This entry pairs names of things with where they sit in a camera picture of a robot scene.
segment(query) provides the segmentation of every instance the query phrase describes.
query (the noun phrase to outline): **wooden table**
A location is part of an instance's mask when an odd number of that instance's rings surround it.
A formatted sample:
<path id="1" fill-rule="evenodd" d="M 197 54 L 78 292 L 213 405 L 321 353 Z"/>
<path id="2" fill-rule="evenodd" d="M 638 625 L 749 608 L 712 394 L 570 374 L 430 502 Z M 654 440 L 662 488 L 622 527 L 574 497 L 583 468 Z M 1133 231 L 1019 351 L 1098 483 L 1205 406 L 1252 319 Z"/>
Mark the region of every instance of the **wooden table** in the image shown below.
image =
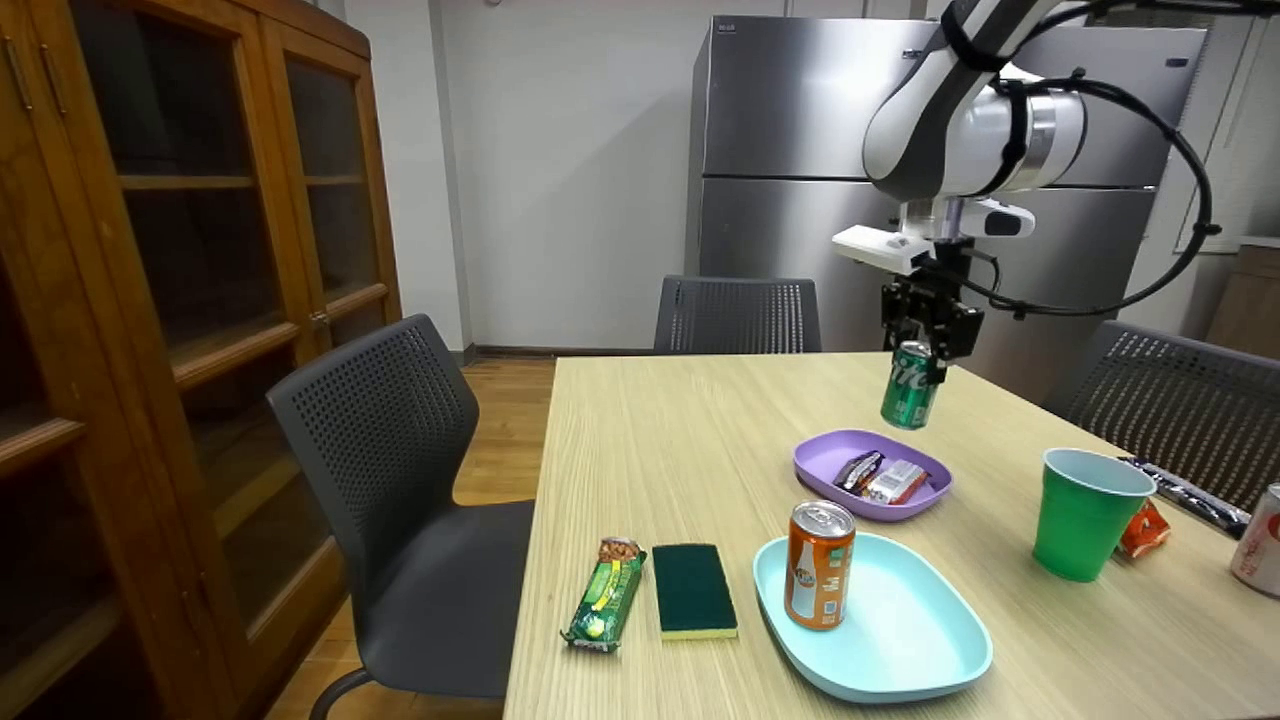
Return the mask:
<path id="1" fill-rule="evenodd" d="M 524 717 L 1247 717 L 1280 714 L 1280 602 L 1228 571 L 1234 543 L 1167 503 L 1166 547 L 1110 561 L 1088 584 L 1032 559 L 1041 454 L 1121 451 L 964 370 L 922 430 L 879 418 L 887 354 L 566 359 L 556 372 L 529 565 L 507 691 Z M 911 706 L 822 694 L 774 647 L 751 559 L 813 497 L 791 452 L 869 428 L 942 461 L 948 497 L 902 524 L 860 520 L 933 564 L 987 625 L 995 662 L 977 684 Z M 658 637 L 645 570 L 617 655 L 557 635 L 604 536 L 719 547 L 739 638 Z M 856 592 L 856 580 L 852 583 Z"/>

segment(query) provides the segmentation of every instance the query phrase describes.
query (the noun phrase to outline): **green sponge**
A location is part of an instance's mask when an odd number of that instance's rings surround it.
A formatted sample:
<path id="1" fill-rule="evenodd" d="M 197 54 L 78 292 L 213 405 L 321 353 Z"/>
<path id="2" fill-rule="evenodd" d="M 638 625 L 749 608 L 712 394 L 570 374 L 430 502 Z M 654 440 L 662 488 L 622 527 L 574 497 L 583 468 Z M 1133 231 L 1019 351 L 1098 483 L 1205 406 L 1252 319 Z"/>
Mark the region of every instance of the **green sponge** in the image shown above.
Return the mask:
<path id="1" fill-rule="evenodd" d="M 736 638 L 737 616 L 714 544 L 653 548 L 662 639 Z"/>

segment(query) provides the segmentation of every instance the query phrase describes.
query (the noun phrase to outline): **purple bowl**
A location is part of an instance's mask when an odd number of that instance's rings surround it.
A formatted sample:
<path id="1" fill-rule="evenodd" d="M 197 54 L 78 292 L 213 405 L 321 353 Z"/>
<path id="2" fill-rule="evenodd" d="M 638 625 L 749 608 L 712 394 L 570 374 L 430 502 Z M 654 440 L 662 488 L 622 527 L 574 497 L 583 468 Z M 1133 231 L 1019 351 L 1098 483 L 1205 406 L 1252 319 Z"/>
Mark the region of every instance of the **purple bowl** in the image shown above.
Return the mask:
<path id="1" fill-rule="evenodd" d="M 881 505 L 850 495 L 835 486 L 836 473 L 854 457 L 869 450 L 884 454 L 884 461 L 906 460 L 929 474 L 911 498 L 902 505 Z M 833 430 L 806 439 L 796 446 L 796 475 L 809 489 L 827 500 L 847 507 L 854 515 L 896 523 L 906 520 L 942 498 L 951 489 L 951 473 L 942 462 L 919 450 L 913 450 L 896 439 L 869 430 Z"/>

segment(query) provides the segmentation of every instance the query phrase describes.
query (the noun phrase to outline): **green soda can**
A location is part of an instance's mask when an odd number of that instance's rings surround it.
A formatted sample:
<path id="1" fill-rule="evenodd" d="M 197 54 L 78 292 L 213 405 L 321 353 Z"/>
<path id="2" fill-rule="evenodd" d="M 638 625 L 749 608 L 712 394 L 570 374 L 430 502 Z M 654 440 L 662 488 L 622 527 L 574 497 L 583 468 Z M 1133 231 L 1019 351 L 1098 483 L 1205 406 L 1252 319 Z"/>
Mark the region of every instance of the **green soda can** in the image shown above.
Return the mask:
<path id="1" fill-rule="evenodd" d="M 900 342 L 881 404 L 881 418 L 897 428 L 915 430 L 929 421 L 938 386 L 929 383 L 929 346 L 918 340 Z"/>

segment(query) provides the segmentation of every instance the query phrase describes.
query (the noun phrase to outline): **can lid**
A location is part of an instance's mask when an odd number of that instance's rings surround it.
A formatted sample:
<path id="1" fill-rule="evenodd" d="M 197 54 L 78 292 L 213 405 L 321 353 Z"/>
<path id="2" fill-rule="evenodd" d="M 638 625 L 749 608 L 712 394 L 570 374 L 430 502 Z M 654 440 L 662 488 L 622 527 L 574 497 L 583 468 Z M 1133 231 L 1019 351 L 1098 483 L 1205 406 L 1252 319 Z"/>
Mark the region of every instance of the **can lid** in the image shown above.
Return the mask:
<path id="1" fill-rule="evenodd" d="M 915 355 L 916 357 L 929 356 L 929 343 L 923 340 L 905 340 L 897 343 L 897 348 L 908 355 Z"/>
<path id="2" fill-rule="evenodd" d="M 819 538 L 842 538 L 854 532 L 854 516 L 847 510 L 826 500 L 810 500 L 796 505 L 791 519 L 801 530 Z"/>

